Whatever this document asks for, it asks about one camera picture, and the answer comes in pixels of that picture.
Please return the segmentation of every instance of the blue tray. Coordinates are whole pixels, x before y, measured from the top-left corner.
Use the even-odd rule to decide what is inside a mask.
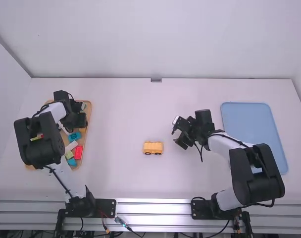
[[[221,105],[224,130],[232,137],[252,144],[268,144],[279,172],[288,172],[288,164],[270,107],[265,103],[226,102]],[[261,169],[253,168],[253,173]]]

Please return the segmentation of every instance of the table surface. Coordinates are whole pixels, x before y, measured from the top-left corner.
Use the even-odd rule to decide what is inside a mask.
[[[204,151],[201,163],[195,148],[185,151],[174,143],[178,134],[171,135],[171,123],[176,115],[210,109],[215,127],[223,129],[223,102],[265,102],[289,164],[283,176],[286,195],[277,202],[301,204],[301,103],[291,80],[34,78],[17,118],[30,117],[60,89],[93,105],[83,164],[74,174],[95,197],[210,198],[228,188],[231,174],[225,159]],[[146,140],[162,141],[164,154],[143,155]],[[63,198],[48,173],[25,169],[13,129],[0,162],[0,201]]]

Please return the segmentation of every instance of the white wall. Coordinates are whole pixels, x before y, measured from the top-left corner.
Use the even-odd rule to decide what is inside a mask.
[[[30,80],[0,44],[0,159]]]
[[[35,77],[292,78],[301,0],[0,0],[0,35]]]

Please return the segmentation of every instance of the metal extrusion frame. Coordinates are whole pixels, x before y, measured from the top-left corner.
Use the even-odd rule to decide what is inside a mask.
[[[226,220],[193,220],[187,199],[116,199],[116,215],[136,232],[216,233]],[[54,230],[57,213],[64,201],[0,201],[0,230]],[[272,208],[252,206],[254,233],[301,234],[301,202],[277,201]],[[83,230],[104,231],[100,218],[84,218]],[[105,219],[110,231],[126,231]],[[224,230],[232,233],[232,222]],[[79,218],[66,218],[64,230],[79,230]]]

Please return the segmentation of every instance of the teal block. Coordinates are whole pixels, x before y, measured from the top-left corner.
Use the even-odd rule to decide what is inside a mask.
[[[77,166],[77,162],[73,157],[70,160],[67,160],[67,163],[71,166]]]
[[[79,140],[81,138],[81,133],[80,132],[75,132],[72,133],[68,136],[69,142],[71,143],[74,140]]]

